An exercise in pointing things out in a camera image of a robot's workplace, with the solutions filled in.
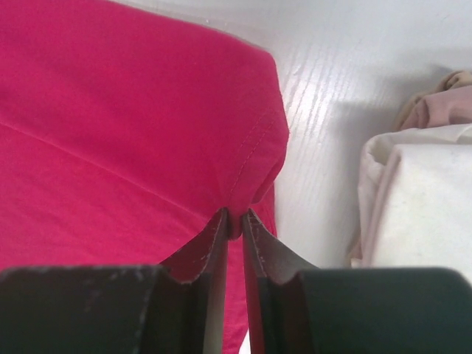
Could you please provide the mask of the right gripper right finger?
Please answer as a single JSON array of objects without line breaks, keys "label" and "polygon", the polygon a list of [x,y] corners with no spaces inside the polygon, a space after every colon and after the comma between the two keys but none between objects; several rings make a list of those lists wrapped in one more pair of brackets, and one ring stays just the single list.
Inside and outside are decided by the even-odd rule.
[{"label": "right gripper right finger", "polygon": [[447,268],[320,269],[242,219],[253,353],[469,353],[471,285]]}]

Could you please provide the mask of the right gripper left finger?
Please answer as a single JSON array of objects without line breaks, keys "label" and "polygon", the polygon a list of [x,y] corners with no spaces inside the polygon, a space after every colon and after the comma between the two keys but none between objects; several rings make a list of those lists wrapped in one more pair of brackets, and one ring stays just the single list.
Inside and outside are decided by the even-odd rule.
[{"label": "right gripper left finger", "polygon": [[220,353],[226,209],[155,265],[1,273],[3,353]]}]

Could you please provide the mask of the magenta t shirt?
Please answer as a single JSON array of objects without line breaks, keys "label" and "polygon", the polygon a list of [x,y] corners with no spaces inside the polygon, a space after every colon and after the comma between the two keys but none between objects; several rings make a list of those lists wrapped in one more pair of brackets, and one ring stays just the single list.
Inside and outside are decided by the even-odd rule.
[{"label": "magenta t shirt", "polygon": [[242,219],[274,231],[287,143],[264,50],[114,1],[1,3],[1,273],[159,264],[226,209],[237,353]]}]

